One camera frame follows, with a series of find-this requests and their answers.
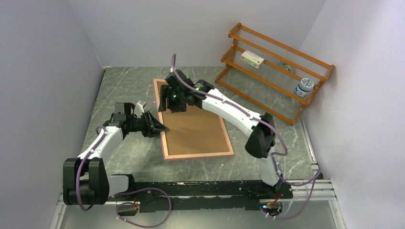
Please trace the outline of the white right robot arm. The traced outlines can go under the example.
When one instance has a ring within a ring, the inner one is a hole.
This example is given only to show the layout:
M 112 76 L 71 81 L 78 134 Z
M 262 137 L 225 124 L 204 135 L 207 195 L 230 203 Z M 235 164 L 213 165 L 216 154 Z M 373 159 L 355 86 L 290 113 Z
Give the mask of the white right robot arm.
M 232 101 L 205 80 L 194 83 L 176 68 L 171 68 L 162 88 L 159 111 L 169 109 L 185 112 L 187 106 L 196 106 L 214 113 L 241 130 L 248 140 L 246 152 L 258 159 L 263 184 L 263 193 L 268 198 L 276 197 L 281 191 L 281 179 L 277 163 L 271 158 L 276 144 L 276 133 L 272 129 L 273 116 L 259 114 Z

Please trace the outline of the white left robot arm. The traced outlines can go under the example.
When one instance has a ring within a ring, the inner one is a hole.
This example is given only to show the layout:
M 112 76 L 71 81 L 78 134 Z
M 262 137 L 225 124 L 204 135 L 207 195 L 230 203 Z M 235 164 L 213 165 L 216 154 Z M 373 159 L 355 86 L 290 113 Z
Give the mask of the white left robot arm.
M 118 194 L 132 200 L 137 193 L 131 174 L 112 174 L 105 163 L 116 147 L 130 133 L 140 132 L 144 137 L 159 136 L 169 129 L 144 109 L 146 102 L 117 102 L 110 118 L 96 129 L 97 138 L 80 155 L 68 158 L 63 164 L 63 201 L 79 205 L 88 211 L 94 205 L 103 205 Z

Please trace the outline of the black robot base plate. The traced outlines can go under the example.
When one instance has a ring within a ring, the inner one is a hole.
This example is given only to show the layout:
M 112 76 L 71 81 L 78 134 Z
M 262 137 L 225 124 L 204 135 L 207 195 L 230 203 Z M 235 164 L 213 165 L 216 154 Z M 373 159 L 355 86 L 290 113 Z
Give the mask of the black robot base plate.
M 275 199 L 292 199 L 290 185 L 281 181 L 270 187 L 261 180 L 135 182 L 137 194 L 115 194 L 107 203 L 135 201 L 141 213 L 171 210 L 230 209 L 259 210 Z

